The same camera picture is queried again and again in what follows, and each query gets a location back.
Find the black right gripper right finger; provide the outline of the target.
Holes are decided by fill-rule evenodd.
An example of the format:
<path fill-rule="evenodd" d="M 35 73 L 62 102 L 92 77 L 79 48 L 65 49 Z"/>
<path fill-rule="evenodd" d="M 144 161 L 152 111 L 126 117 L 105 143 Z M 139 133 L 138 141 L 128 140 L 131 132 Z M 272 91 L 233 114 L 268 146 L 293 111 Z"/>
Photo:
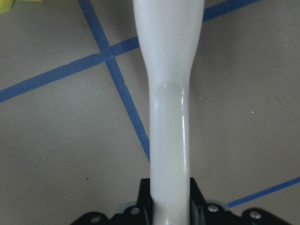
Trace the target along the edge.
<path fill-rule="evenodd" d="M 191 225 L 288 225 L 289 222 L 261 208 L 249 208 L 241 216 L 218 201 L 204 199 L 194 178 L 190 179 Z"/>

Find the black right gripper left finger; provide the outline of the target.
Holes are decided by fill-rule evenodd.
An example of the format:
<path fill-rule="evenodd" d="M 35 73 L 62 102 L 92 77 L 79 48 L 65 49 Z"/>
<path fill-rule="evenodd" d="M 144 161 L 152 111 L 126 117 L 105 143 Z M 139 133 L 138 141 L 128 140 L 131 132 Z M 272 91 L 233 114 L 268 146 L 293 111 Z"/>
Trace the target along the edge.
<path fill-rule="evenodd" d="M 116 213 L 111 218 L 105 214 L 92 211 L 83 214 L 73 225 L 151 225 L 152 198 L 150 196 L 150 179 L 141 179 L 137 201 L 126 207 L 122 213 Z"/>

